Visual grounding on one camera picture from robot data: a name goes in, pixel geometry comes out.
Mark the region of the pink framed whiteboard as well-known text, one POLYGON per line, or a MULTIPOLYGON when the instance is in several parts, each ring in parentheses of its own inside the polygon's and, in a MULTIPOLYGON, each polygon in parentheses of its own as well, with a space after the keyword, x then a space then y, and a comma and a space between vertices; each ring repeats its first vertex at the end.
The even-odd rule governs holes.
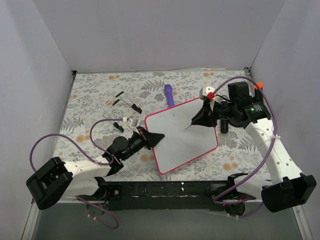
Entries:
POLYGON ((194 98, 145 117, 147 131, 164 134, 153 148, 160 174, 167 174, 217 148, 218 138, 213 127, 188 127, 202 106, 203 101, 194 98))

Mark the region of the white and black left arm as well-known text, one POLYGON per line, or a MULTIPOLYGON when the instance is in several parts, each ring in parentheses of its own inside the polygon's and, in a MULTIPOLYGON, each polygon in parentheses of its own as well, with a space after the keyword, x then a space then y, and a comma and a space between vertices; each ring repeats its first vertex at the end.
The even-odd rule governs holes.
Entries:
POLYGON ((92 196, 101 200, 107 191, 97 179, 117 173, 125 160, 143 148, 153 149, 164 137, 163 133, 139 127, 130 138, 116 137, 104 154, 97 158, 71 162, 53 157, 34 170, 26 186, 40 210, 52 207, 60 199, 75 196, 92 196))

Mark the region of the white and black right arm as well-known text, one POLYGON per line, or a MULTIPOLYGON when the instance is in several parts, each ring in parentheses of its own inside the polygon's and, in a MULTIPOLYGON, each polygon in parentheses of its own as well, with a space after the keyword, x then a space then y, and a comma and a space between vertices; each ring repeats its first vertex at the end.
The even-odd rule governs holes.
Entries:
POLYGON ((203 87, 199 98, 203 104, 191 119, 192 126, 216 127, 219 120, 233 120, 254 141, 263 157, 251 173, 236 173, 227 178, 226 190, 213 198, 216 204, 225 204, 228 195, 237 199, 246 194, 259 199, 272 213, 304 205, 317 182, 312 175, 305 175, 294 163, 278 135, 278 123, 262 86, 254 84, 250 95, 248 83, 229 83, 228 99, 216 100, 217 90, 203 87))

